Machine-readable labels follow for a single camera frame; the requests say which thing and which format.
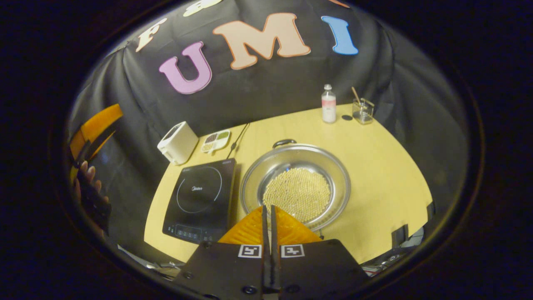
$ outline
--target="stainless steel pot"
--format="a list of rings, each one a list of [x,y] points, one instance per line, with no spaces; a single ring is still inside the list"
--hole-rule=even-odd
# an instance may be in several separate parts
[[[259,157],[244,175],[239,197],[246,213],[263,205],[265,189],[276,176],[291,168],[305,168],[326,178],[331,196],[326,210],[304,225],[316,231],[337,218],[350,198],[350,177],[338,158],[324,149],[296,144],[291,139],[281,140],[272,148]]]

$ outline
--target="hand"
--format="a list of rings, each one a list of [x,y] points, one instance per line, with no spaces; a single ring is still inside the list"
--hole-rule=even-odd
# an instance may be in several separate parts
[[[94,184],[93,184],[93,180],[94,180],[94,177],[96,175],[96,168],[93,166],[93,167],[88,167],[88,163],[87,161],[84,161],[82,163],[82,165],[80,166],[79,170],[85,175],[85,177],[87,178],[87,180],[89,181],[90,184],[92,184],[94,186],[94,188],[96,189],[96,191],[99,193],[100,190],[102,190],[102,182],[97,180]],[[81,206],[82,204],[82,191],[79,187],[79,180],[78,178],[75,178],[74,179],[74,192],[76,194],[76,203],[79,204]],[[109,198],[107,196],[105,196],[103,198],[106,202],[109,203]],[[90,226],[92,227],[93,230],[95,230],[99,236],[101,236],[102,238],[104,238],[104,233],[103,233],[103,230],[98,227],[98,225],[93,222],[92,220],[90,220]]]

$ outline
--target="screw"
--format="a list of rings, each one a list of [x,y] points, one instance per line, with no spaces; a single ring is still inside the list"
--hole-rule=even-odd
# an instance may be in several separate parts
[[[243,287],[243,293],[253,295],[257,292],[257,289],[251,286]]]
[[[187,278],[187,279],[192,279],[194,276],[192,276],[192,273],[191,272],[185,272],[183,274],[183,277]]]
[[[287,293],[297,293],[300,291],[300,287],[298,285],[291,285],[286,288]]]

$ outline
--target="metal rim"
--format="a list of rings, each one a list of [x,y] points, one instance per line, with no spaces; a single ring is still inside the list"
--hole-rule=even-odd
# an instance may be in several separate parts
[[[337,212],[332,214],[332,216],[331,216],[331,218],[329,220],[318,224],[316,227],[312,227],[311,228],[314,231],[322,229],[325,226],[329,225],[331,222],[333,222],[344,211],[344,208],[346,207],[346,205],[347,205],[347,203],[349,201],[349,198],[350,198],[350,194],[351,194],[351,181],[350,181],[350,175],[348,174],[348,171],[346,170],[346,168],[344,167],[342,162],[335,155],[333,155],[331,152],[329,152],[327,150],[324,150],[322,148],[319,148],[319,147],[317,147],[315,145],[290,144],[290,145],[287,145],[287,146],[281,146],[279,148],[272,149],[272,150],[266,152],[265,154],[261,155],[257,160],[255,160],[255,162],[248,168],[248,170],[244,174],[243,182],[241,183],[240,189],[239,189],[240,204],[243,207],[243,209],[246,212],[246,214],[249,214],[251,212],[248,209],[248,207],[246,205],[246,202],[245,202],[245,199],[244,199],[244,190],[246,188],[246,184],[248,183],[248,179],[249,179],[250,175],[255,170],[255,168],[260,163],[265,161],[267,158],[269,158],[269,157],[271,157],[273,155],[276,155],[278,153],[281,153],[281,152],[284,152],[284,151],[290,151],[290,150],[309,150],[309,151],[313,151],[313,152],[322,154],[325,157],[329,158],[331,161],[333,161],[335,163],[335,165],[341,170],[341,173],[344,176],[344,183],[346,185],[346,188],[345,188],[345,192],[344,192],[344,198],[342,199],[342,202],[341,202],[341,205],[339,206],[339,209],[337,210]]]

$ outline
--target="white toaster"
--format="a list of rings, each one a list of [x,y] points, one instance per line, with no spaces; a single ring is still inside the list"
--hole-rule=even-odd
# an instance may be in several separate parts
[[[183,121],[168,131],[157,148],[170,162],[178,165],[187,162],[198,140],[187,122]]]

